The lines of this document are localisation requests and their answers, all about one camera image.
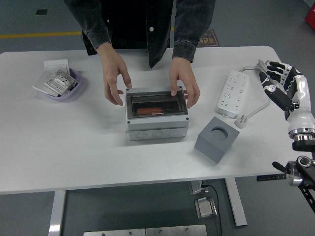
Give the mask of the person's right hand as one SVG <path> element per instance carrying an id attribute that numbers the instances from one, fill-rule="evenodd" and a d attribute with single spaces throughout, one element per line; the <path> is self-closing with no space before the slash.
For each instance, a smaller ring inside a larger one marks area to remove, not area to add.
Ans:
<path id="1" fill-rule="evenodd" d="M 122 106 L 120 95 L 124 92 L 117 88 L 117 77 L 121 75 L 125 86 L 128 89 L 132 88 L 126 63 L 109 42 L 98 46 L 96 51 L 102 62 L 104 96 L 112 104 Z"/>

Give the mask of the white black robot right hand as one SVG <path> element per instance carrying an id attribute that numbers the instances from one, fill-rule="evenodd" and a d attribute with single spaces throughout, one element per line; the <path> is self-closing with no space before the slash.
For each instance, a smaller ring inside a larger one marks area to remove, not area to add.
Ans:
<path id="1" fill-rule="evenodd" d="M 294 66 L 259 60 L 260 81 L 266 95 L 284 111 L 291 139 L 298 135 L 315 135 L 315 118 L 307 78 Z"/>

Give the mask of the person's left hand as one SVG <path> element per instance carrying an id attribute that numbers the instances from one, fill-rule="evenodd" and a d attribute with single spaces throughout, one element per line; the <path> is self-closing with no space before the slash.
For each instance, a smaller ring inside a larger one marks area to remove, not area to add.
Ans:
<path id="1" fill-rule="evenodd" d="M 183 91 L 187 101 L 187 108 L 194 106 L 200 97 L 200 89 L 193 73 L 191 62 L 184 58 L 173 58 L 169 69 L 171 95 L 177 94 L 177 81 L 183 82 L 186 90 Z"/>

